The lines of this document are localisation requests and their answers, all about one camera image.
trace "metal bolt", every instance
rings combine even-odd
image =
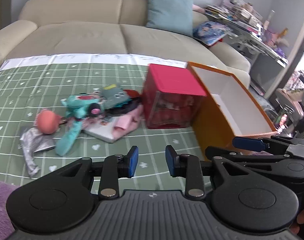
[[[116,195],[116,191],[115,189],[112,188],[105,188],[101,190],[101,195],[105,197],[113,197]]]
[[[200,190],[198,188],[190,189],[188,191],[188,193],[190,196],[193,196],[193,197],[202,197],[204,195],[204,191]]]

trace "throw pillow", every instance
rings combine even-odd
[[[212,46],[224,38],[232,29],[216,22],[203,22],[193,29],[193,37],[201,40],[207,46]]]
[[[148,0],[147,28],[192,36],[192,0]]]

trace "purple carpet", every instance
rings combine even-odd
[[[6,211],[6,201],[11,192],[16,188],[17,186],[0,182],[0,240],[6,239],[14,232],[14,228]]]

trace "silver fabric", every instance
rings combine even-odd
[[[30,177],[34,176],[40,170],[33,161],[33,153],[50,150],[55,147],[52,135],[45,135],[37,128],[30,126],[20,128],[20,144]]]

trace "beige sofa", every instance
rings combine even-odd
[[[193,25],[206,21],[193,12]],[[19,20],[0,30],[5,59],[60,53],[141,54],[193,61],[234,73],[249,86],[249,62],[229,45],[207,49],[177,33],[144,27],[147,0],[30,0]]]

